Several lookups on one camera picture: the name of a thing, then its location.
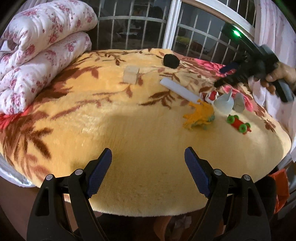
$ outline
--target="folded quilt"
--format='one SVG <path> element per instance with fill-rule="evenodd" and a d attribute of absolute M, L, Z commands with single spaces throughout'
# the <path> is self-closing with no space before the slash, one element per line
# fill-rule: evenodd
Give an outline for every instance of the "folded quilt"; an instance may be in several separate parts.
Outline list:
<path fill-rule="evenodd" d="M 23 112 L 59 72 L 87 50 L 91 50 L 89 36 L 74 33 L 8 72 L 0 81 L 0 112 Z"/>
<path fill-rule="evenodd" d="M 97 23 L 93 9 L 77 0 L 56 0 L 18 13 L 0 38 L 0 48 L 7 41 L 10 49 L 10 53 L 2 51 L 0 80 L 53 43 L 93 29 Z"/>

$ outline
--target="green light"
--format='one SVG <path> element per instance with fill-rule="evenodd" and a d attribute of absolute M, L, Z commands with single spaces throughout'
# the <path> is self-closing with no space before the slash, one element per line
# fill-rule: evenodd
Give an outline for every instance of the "green light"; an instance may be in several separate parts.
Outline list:
<path fill-rule="evenodd" d="M 236 36 L 240 37 L 240 33 L 239 33 L 237 30 L 233 30 L 233 33 L 234 33 Z"/>

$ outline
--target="person's finger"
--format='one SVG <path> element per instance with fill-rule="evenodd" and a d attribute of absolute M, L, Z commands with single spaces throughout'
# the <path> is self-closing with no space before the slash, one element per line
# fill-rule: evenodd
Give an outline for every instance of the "person's finger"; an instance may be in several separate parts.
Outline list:
<path fill-rule="evenodd" d="M 267 88 L 266 88 L 272 95 L 275 95 L 276 94 L 276 88 L 274 85 L 269 85 Z"/>
<path fill-rule="evenodd" d="M 261 85 L 265 88 L 267 88 L 269 86 L 269 83 L 266 80 L 260 80 Z"/>
<path fill-rule="evenodd" d="M 274 71 L 266 76 L 266 81 L 274 82 L 285 77 L 285 71 L 282 66 L 278 66 Z"/>

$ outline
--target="bed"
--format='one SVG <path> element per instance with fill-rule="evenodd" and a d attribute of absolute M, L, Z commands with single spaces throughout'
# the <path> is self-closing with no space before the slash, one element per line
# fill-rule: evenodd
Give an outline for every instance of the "bed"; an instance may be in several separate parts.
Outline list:
<path fill-rule="evenodd" d="M 239 117 L 251 123 L 252 132 L 240 134 L 217 110 L 207 130 L 185 129 L 183 115 L 193 110 L 159 81 L 168 77 L 198 95 L 208 93 L 221 65 L 177 55 L 180 66 L 170 69 L 162 61 L 169 53 L 144 49 L 83 54 L 25 113 L 2 119 L 9 124 L 0 131 L 0 152 L 40 186 L 47 174 L 69 175 L 110 148 L 111 167 L 90 203 L 96 211 L 127 216 L 178 215 L 204 207 L 206 198 L 184 162 L 188 146 L 227 175 L 248 173 L 253 181 L 267 175 L 291 148 L 286 131 L 243 85 L 238 90 L 248 97 L 253 112 L 244 110 Z M 122 82 L 128 65 L 140 67 L 136 85 Z"/>

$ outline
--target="hand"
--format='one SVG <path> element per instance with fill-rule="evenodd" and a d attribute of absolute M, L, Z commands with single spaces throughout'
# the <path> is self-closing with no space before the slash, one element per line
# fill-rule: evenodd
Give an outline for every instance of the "hand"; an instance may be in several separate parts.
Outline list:
<path fill-rule="evenodd" d="M 276 88 L 274 85 L 269 84 L 269 82 L 284 79 L 291 90 L 294 91 L 296 89 L 296 69 L 281 62 L 278 62 L 277 65 L 278 67 L 272 73 L 268 74 L 265 80 L 260 80 L 261 85 L 266 87 L 271 94 L 275 95 Z"/>

